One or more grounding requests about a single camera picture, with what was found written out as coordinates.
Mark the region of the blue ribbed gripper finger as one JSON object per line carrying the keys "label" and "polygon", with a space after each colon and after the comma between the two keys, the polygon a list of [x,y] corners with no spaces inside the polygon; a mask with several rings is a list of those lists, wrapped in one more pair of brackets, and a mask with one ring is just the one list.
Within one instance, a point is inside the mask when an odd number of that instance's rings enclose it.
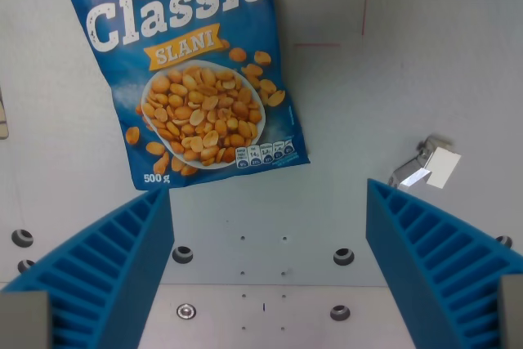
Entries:
{"label": "blue ribbed gripper finger", "polygon": [[173,244],[160,187],[79,231],[3,292],[48,295],[54,348],[137,348]]}
{"label": "blue ribbed gripper finger", "polygon": [[499,348],[498,287],[522,256],[401,190],[367,182],[366,234],[416,348]]}

